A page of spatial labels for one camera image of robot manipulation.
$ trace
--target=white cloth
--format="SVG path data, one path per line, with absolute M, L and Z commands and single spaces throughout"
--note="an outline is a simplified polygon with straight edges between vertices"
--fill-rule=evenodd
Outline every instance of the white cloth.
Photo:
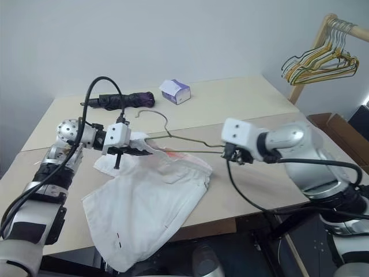
M 101 157 L 95 167 L 116 177 L 83 198 L 93 243 L 120 272 L 150 257 L 177 232 L 205 194 L 212 173 L 194 156 L 165 153 L 144 139 L 130 145 L 153 155 L 123 155 L 119 171 L 113 169 L 115 156 Z

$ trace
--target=black cable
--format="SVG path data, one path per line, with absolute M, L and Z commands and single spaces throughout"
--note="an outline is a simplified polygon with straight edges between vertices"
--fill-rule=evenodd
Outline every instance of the black cable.
M 311 163 L 323 164 L 326 166 L 341 166 L 349 169 L 354 169 L 357 173 L 356 181 L 352 183 L 353 186 L 359 186 L 363 179 L 362 169 L 353 163 L 338 162 L 336 160 L 314 160 L 314 159 L 279 159 L 277 163 Z
M 99 82 L 100 80 L 107 80 L 109 82 L 111 82 L 116 90 L 118 91 L 119 95 L 121 96 L 121 104 L 122 104 L 122 113 L 121 115 L 124 114 L 124 110 L 125 110 L 125 105 L 124 105 L 124 98 L 123 95 L 121 93 L 121 90 L 119 89 L 118 85 L 109 77 L 105 77 L 105 76 L 100 76 L 97 77 L 96 79 L 94 79 L 92 81 L 92 83 L 90 84 L 90 86 L 88 87 L 88 90 L 86 92 L 86 96 L 85 96 L 85 103 L 88 102 L 92 89 L 93 87 L 96 85 L 97 82 Z M 9 224 L 9 222 L 13 219 L 13 217 L 15 216 L 15 214 L 19 211 L 19 209 L 21 208 L 21 206 L 30 198 L 30 196 L 32 194 L 34 194 L 35 192 L 37 192 L 43 185 L 46 184 L 46 182 L 52 177 L 54 176 L 59 170 L 61 170 L 62 168 L 64 168 L 64 166 L 67 164 L 67 162 L 70 160 L 70 158 L 74 155 L 74 153 L 76 152 L 78 146 L 81 143 L 82 140 L 82 135 L 85 129 L 85 124 L 86 124 L 86 116 L 87 116 L 87 105 L 83 106 L 83 112 L 82 112 L 82 118 L 81 118 L 81 123 L 80 126 L 78 127 L 78 132 L 76 135 L 76 140 L 74 141 L 74 144 L 71 146 L 71 149 L 67 155 L 67 157 L 64 159 L 64 161 L 52 172 L 50 173 L 44 180 L 42 180 L 38 185 L 26 190 L 25 192 L 23 192 L 21 195 L 19 195 L 6 209 L 6 211 L 3 214 L 3 217 L 1 219 L 1 228 L 0 228 L 0 236 L 5 238 L 3 233 L 5 231 L 6 226 Z
M 328 208 L 321 208 L 321 207 L 302 207 L 302 208 L 297 208 L 297 209 L 291 209 L 289 211 L 285 211 L 285 212 L 277 212 L 277 211 L 272 211 L 266 208 L 263 208 L 262 206 L 259 206 L 258 204 L 252 202 L 250 199 L 248 199 L 240 190 L 239 188 L 236 186 L 235 181 L 233 180 L 232 177 L 232 172 L 231 172 L 231 166 L 229 165 L 229 160 L 227 160 L 227 169 L 228 169 L 228 175 L 229 175 L 229 179 L 231 180 L 231 183 L 233 185 L 233 187 L 236 189 L 236 191 L 242 196 L 243 199 L 245 199 L 250 205 L 254 206 L 256 209 L 261 210 L 262 212 L 265 213 L 269 213 L 272 215 L 290 215 L 290 214 L 295 214 L 297 212 L 304 212 L 304 211 L 315 211 L 315 212 L 329 212 L 331 214 L 335 214 L 335 215 L 342 215 L 342 216 L 347 216 L 350 218 L 356 218 L 356 219 L 367 219 L 369 220 L 369 215 L 359 215 L 359 214 L 353 214 L 351 212 L 343 212 L 343 211 L 335 211 L 333 209 L 328 209 Z

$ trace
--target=clothing rack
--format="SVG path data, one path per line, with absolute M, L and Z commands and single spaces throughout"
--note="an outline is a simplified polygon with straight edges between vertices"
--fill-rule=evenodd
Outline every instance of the clothing rack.
M 331 27 L 331 19 L 337 18 L 336 14 L 330 13 L 325 16 L 323 19 L 322 25 L 318 31 L 317 37 L 314 40 L 314 43 L 312 45 L 313 48 L 317 48 L 320 46 L 323 46 L 326 34 L 327 34 L 327 28 Z M 358 26 L 354 26 L 350 29 L 350 31 L 347 33 L 348 35 L 354 36 L 358 39 L 364 40 L 366 42 L 369 42 L 369 30 L 364 29 Z M 305 85 L 296 85 L 292 88 L 291 94 L 289 95 L 288 100 L 292 104 L 296 104 L 302 90 L 304 89 Z

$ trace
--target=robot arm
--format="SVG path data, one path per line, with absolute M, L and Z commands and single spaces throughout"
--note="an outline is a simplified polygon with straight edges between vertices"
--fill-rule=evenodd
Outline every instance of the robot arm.
M 46 153 L 25 191 L 40 184 L 65 160 L 77 132 L 76 119 L 64 120 L 57 127 L 57 141 Z M 150 155 L 129 147 L 130 133 L 128 124 L 124 123 L 112 124 L 107 131 L 99 124 L 85 126 L 81 143 L 65 167 L 30 196 L 5 228 L 4 240 L 0 241 L 0 276 L 37 275 L 43 246 L 54 244 L 61 233 L 66 213 L 64 203 L 81 163 L 83 148 L 100 150 L 103 155 L 117 154 L 116 167 L 123 153 Z
M 276 163 L 282 158 L 334 160 L 323 149 L 319 133 L 305 122 L 289 123 L 269 131 L 228 118 L 221 136 L 226 142 L 223 157 L 239 164 L 252 163 L 254 159 L 267 163 Z M 356 190 L 341 167 L 286 163 L 285 169 L 314 205 L 369 215 L 369 195 Z M 334 261 L 338 266 L 342 265 L 335 276 L 367 276 L 369 220 L 332 214 L 321 214 L 320 217 L 329 232 Z

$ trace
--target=tissue box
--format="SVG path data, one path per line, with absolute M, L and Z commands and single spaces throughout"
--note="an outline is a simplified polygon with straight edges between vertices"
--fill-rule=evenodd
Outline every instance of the tissue box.
M 165 80 L 159 87 L 164 98 L 179 105 L 191 98 L 191 89 L 188 85 L 182 84 L 176 79 Z

